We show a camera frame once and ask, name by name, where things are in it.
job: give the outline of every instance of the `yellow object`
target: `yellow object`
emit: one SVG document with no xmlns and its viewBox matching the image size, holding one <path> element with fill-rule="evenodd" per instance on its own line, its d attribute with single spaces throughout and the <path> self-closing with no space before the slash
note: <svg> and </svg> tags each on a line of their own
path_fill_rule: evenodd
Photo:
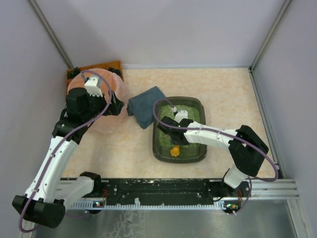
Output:
<svg viewBox="0 0 317 238">
<path fill-rule="evenodd" d="M 174 145 L 173 149 L 171 149 L 170 154 L 174 157 L 179 156 L 179 145 Z"/>
</svg>

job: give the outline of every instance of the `lavender wall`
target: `lavender wall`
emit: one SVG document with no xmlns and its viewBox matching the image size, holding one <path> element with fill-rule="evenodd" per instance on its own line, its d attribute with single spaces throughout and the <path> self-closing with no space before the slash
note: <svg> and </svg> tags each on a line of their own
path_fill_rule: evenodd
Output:
<svg viewBox="0 0 317 238">
<path fill-rule="evenodd" d="M 75 66 L 250 66 L 284 0 L 37 0 Z"/>
<path fill-rule="evenodd" d="M 293 1 L 255 74 L 283 167 L 317 236 L 317 1 Z"/>
<path fill-rule="evenodd" d="M 64 105 L 66 65 L 25 0 L 0 7 L 1 237 L 18 236 L 11 202 L 39 169 Z"/>
</svg>

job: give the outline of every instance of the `cloth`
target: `cloth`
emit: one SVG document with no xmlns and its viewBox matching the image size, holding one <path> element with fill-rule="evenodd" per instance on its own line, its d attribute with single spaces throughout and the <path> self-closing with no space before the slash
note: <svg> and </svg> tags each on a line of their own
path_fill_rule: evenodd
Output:
<svg viewBox="0 0 317 238">
<path fill-rule="evenodd" d="M 161 98 L 165 98 L 165 95 L 156 86 L 130 98 L 127 108 L 128 115 L 134 115 L 140 127 L 147 128 L 154 121 L 153 105 Z"/>
</svg>

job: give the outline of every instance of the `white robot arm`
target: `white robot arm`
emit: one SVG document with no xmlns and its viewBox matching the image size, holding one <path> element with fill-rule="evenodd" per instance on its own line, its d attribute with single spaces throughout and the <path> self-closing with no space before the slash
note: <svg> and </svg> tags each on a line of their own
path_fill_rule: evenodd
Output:
<svg viewBox="0 0 317 238">
<path fill-rule="evenodd" d="M 221 134 L 224 132 L 235 137 L 243 138 L 267 154 L 268 147 L 249 126 L 243 125 L 240 129 L 220 129 L 187 119 L 186 111 L 175 113 L 175 120 L 169 117 L 163 117 L 161 120 L 161 122 L 166 125 L 171 125 L 173 128 L 161 123 L 158 124 L 158 128 L 165 134 L 170 135 L 171 141 L 175 145 L 200 143 L 218 147 L 221 150 L 229 152 L 234 164 L 223 178 L 225 184 L 231 188 L 236 188 L 248 176 L 255 177 L 258 174 L 264 161 L 264 156 L 250 146 Z"/>
<path fill-rule="evenodd" d="M 112 91 L 111 103 L 106 110 L 107 103 L 100 86 L 101 79 L 92 75 L 85 78 L 85 88 L 68 92 L 66 108 L 55 124 L 49 150 L 38 174 L 24 195 L 13 199 L 13 207 L 25 220 L 55 228 L 74 202 L 86 194 L 100 191 L 100 175 L 90 172 L 82 173 L 75 182 L 57 191 L 66 164 L 88 130 L 89 121 L 103 112 L 103 116 L 117 116 L 124 106 Z"/>
</svg>

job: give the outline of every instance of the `beige floor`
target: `beige floor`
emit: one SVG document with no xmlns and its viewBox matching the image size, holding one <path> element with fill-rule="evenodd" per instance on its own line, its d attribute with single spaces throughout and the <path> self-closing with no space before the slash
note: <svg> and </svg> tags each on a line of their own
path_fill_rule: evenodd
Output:
<svg viewBox="0 0 317 238">
<path fill-rule="evenodd" d="M 196 97 L 205 107 L 207 125 L 227 129 L 249 125 L 268 144 L 246 68 L 127 69 L 124 76 L 131 97 L 153 86 L 166 96 Z M 233 164 L 230 154 L 211 147 L 195 164 L 160 162 L 152 154 L 152 132 L 152 125 L 143 130 L 134 117 L 110 135 L 88 131 L 63 177 L 90 171 L 104 178 L 221 178 Z M 259 176 L 273 175 L 265 161 Z"/>
</svg>

